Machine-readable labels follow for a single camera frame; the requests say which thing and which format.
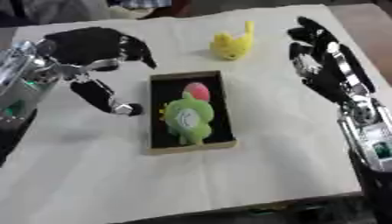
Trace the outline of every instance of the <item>green plush toy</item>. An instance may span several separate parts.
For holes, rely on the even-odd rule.
[[[203,139],[212,132],[208,123],[214,119],[214,110],[208,102],[197,100],[186,91],[182,97],[170,102],[164,110],[169,132],[179,135],[180,144],[203,144]]]

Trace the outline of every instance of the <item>cardboard box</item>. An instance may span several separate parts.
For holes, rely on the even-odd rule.
[[[203,145],[181,145],[179,137],[168,133],[160,109],[166,103],[179,100],[187,84],[201,82],[210,91],[210,104],[214,119],[209,123],[213,133],[204,139]],[[170,73],[150,77],[150,154],[164,154],[184,151],[222,149],[235,146],[236,139],[226,106],[226,95],[220,71]]]

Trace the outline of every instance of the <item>robotic hand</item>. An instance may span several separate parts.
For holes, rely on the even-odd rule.
[[[72,82],[71,89],[76,94],[107,113],[128,116],[142,113],[140,104],[118,102],[115,92],[100,80],[90,79],[88,71],[115,70],[125,60],[141,60],[155,68],[157,65],[143,41],[101,27],[54,33],[46,35],[45,41],[57,46],[52,57],[59,63],[64,79]]]
[[[157,66],[143,41],[101,27],[46,35],[36,44],[21,41],[0,52],[0,165],[34,119],[38,103],[60,79],[104,112],[141,114],[140,104],[119,102],[110,87],[88,74],[115,70],[125,60]]]
[[[288,31],[302,82],[339,106],[338,124],[362,190],[379,223],[392,223],[392,117],[351,50],[306,17]]]

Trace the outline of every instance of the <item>yellow plush toy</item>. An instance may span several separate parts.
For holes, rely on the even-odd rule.
[[[218,56],[227,60],[237,60],[245,55],[253,45],[255,25],[253,21],[245,22],[245,34],[233,38],[230,34],[222,32],[215,34],[210,49]]]

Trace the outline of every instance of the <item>red ball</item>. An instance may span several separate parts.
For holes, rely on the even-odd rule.
[[[210,101],[210,91],[208,91],[208,88],[200,82],[189,83],[186,85],[184,91],[190,93],[195,99],[205,102]]]

